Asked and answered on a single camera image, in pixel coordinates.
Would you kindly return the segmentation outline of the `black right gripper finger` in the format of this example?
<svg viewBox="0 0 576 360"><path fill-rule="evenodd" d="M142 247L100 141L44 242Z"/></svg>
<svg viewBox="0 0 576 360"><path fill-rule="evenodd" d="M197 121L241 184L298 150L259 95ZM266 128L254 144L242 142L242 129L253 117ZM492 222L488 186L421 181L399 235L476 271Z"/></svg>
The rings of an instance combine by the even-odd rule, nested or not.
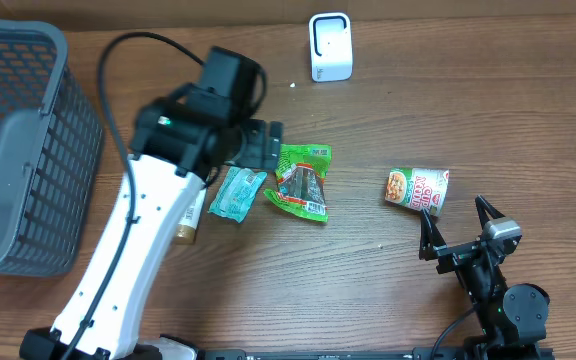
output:
<svg viewBox="0 0 576 360"><path fill-rule="evenodd" d="M504 217L504 214L498 211L482 195L478 195L475 198L475 206L481 228L484 228L486 224L491 220L496 220Z"/></svg>
<svg viewBox="0 0 576 360"><path fill-rule="evenodd" d="M446 247L445 240L427 209L421 210L420 225L420 253L437 253Z"/></svg>

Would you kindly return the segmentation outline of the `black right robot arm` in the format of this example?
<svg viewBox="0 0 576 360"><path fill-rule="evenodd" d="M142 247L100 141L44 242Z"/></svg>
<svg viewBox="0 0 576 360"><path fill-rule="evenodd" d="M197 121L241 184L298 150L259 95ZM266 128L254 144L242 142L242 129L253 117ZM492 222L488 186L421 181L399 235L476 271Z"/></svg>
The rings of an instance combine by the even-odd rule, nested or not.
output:
<svg viewBox="0 0 576 360"><path fill-rule="evenodd" d="M518 247L519 224L475 198L481 234L472 242L448 246L435 221L424 209L420 214L419 258L436 260L439 274L453 273L468 294L471 307L439 335L431 348L416 349L417 359L552 359L542 349L550 297L541 287L523 283L509 286L500 265ZM444 339L470 315L476 315L480 336L468 337L460 347L444 347Z"/></svg>

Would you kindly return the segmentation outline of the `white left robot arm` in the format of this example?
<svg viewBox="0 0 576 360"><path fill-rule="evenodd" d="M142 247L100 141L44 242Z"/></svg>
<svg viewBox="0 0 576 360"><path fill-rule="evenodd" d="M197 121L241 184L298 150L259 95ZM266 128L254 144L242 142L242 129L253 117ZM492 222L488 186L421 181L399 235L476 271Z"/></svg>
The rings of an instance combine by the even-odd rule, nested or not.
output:
<svg viewBox="0 0 576 360"><path fill-rule="evenodd" d="M279 122L254 119L266 75L255 61L214 47L196 84L144 106L104 232L66 307L26 333L23 359L123 359L139 341L145 302L178 222L225 163L272 170Z"/></svg>

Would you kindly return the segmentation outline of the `green snack bag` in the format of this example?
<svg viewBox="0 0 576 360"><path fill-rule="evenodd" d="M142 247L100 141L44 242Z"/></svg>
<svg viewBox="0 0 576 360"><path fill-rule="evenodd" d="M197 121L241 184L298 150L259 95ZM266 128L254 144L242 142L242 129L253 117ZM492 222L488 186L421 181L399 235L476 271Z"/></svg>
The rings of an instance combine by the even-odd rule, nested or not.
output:
<svg viewBox="0 0 576 360"><path fill-rule="evenodd" d="M326 223L328 207L324 181L332 148L323 144L282 144L275 170L277 189L265 189L266 198L279 209L297 217Z"/></svg>

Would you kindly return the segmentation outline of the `teal wet wipes packet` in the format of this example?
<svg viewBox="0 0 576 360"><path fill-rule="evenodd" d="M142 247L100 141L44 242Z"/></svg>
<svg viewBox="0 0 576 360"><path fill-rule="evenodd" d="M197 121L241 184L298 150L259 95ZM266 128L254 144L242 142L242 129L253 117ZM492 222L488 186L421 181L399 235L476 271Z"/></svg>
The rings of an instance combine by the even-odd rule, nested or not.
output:
<svg viewBox="0 0 576 360"><path fill-rule="evenodd" d="M230 167L208 212L242 223L266 177L263 171Z"/></svg>

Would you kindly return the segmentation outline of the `white tube with gold cap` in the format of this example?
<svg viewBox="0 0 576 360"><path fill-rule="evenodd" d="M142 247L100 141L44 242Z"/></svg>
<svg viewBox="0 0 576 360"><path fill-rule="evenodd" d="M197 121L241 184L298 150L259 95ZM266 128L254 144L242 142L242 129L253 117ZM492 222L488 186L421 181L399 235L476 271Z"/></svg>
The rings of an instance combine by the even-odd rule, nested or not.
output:
<svg viewBox="0 0 576 360"><path fill-rule="evenodd" d="M193 245L195 243L197 227L202 213L206 190L199 192L194 202L187 208L179 220L174 236L174 242L179 245Z"/></svg>

